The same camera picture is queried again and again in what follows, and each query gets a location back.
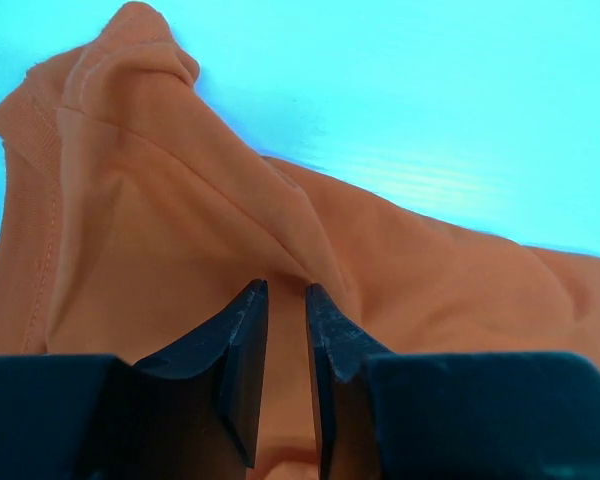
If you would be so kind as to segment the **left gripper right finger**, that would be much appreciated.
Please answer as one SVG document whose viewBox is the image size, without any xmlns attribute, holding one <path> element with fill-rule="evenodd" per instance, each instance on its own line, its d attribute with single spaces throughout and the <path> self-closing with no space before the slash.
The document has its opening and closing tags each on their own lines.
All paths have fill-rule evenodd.
<svg viewBox="0 0 600 480">
<path fill-rule="evenodd" d="M 379 377 L 395 355 L 314 283 L 305 297 L 319 477 L 393 479 L 392 391 Z"/>
</svg>

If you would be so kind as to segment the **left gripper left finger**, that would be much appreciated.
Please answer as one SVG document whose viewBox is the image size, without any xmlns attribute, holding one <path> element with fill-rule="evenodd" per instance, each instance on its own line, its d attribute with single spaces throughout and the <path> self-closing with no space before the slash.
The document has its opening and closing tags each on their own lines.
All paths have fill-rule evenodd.
<svg viewBox="0 0 600 480">
<path fill-rule="evenodd" d="M 135 363 L 158 382 L 147 469 L 254 466 L 268 307 L 266 281 L 253 280 L 212 318 Z"/>
</svg>

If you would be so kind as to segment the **orange t shirt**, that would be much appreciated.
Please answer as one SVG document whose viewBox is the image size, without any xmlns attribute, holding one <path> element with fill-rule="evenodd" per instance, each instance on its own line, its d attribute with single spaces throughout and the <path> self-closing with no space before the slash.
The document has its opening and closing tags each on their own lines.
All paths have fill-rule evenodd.
<svg viewBox="0 0 600 480">
<path fill-rule="evenodd" d="M 400 353 L 561 350 L 600 368 L 600 258 L 526 247 L 261 156 L 129 2 L 0 103 L 0 354 L 134 362 L 269 283 L 254 477 L 317 475 L 304 293 Z"/>
</svg>

